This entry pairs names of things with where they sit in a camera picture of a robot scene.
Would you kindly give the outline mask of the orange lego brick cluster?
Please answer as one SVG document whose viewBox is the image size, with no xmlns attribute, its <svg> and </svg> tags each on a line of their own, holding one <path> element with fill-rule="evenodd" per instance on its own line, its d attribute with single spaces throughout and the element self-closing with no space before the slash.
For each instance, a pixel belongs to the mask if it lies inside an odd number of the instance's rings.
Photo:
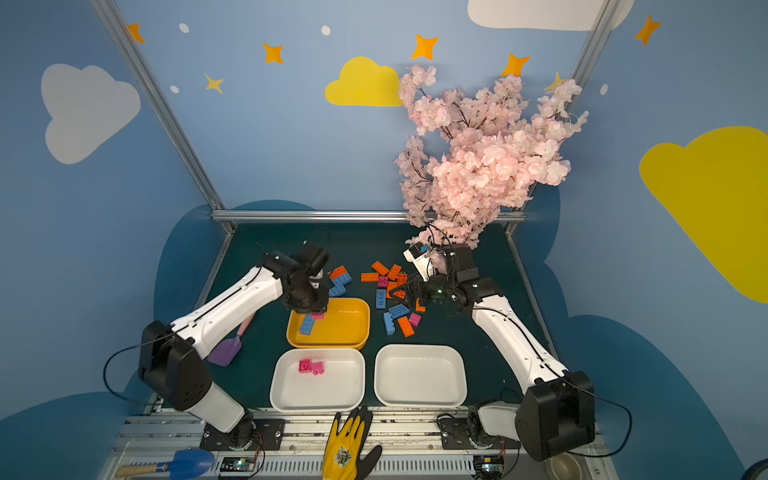
<svg viewBox="0 0 768 480">
<path fill-rule="evenodd" d="M 342 277 L 347 274 L 347 270 L 344 266 L 339 266 L 331 271 L 329 278 L 335 280 L 338 277 Z"/>
</svg>

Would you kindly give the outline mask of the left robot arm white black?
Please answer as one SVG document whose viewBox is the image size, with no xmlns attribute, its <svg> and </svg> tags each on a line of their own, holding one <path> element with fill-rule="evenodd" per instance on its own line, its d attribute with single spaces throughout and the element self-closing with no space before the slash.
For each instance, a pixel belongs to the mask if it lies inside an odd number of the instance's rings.
<svg viewBox="0 0 768 480">
<path fill-rule="evenodd" d="M 204 360 L 231 331 L 279 300 L 296 313 L 323 313 L 329 288 L 320 281 L 329 255 L 305 243 L 294 255 L 266 254 L 240 280 L 168 325 L 154 321 L 142 332 L 139 379 L 177 411 L 228 434 L 237 447 L 254 432 L 253 416 L 212 379 Z"/>
</svg>

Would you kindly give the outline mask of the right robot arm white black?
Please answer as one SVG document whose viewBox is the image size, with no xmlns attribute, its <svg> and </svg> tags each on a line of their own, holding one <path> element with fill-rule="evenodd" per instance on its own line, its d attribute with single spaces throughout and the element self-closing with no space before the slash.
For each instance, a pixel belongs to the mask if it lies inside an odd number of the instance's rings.
<svg viewBox="0 0 768 480">
<path fill-rule="evenodd" d="M 539 462 L 594 441 L 593 383 L 584 372 L 569 371 L 536 340 L 495 281 L 480 276 L 469 247 L 418 242 L 403 256 L 417 270 L 405 284 L 408 301 L 450 300 L 469 312 L 520 386 L 517 405 L 490 402 L 469 414 L 476 439 L 515 440 Z"/>
</svg>

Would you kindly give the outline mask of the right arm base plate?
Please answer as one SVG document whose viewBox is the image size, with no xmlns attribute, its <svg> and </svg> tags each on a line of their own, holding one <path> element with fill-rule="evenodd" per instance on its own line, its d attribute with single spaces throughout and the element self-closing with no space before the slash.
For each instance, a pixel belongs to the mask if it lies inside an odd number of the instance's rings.
<svg viewBox="0 0 768 480">
<path fill-rule="evenodd" d="M 435 422 L 443 450 L 501 451 L 504 447 L 517 449 L 521 446 L 518 440 L 488 434 L 476 416 L 439 414 Z"/>
</svg>

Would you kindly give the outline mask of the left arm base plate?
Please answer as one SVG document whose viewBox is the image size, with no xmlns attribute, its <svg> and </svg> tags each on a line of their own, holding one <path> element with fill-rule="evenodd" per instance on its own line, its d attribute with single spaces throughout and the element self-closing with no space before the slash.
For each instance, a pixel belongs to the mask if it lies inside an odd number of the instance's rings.
<svg viewBox="0 0 768 480">
<path fill-rule="evenodd" d="M 266 451 L 280 449 L 286 421 L 281 418 L 244 418 L 231 432 L 205 425 L 199 447 L 206 451 Z"/>
</svg>

